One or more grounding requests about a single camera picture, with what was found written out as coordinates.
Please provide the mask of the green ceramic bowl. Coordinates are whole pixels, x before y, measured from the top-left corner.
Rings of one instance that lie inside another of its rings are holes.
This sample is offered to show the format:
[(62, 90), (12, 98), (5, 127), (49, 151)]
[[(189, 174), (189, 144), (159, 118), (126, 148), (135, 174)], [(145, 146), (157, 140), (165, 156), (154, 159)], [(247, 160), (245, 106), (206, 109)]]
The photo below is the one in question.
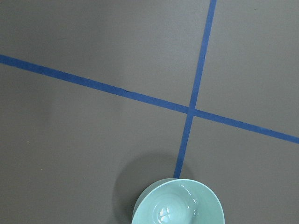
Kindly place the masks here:
[(138, 197), (134, 224), (223, 224), (225, 217), (216, 194), (191, 179), (166, 178), (148, 186)]

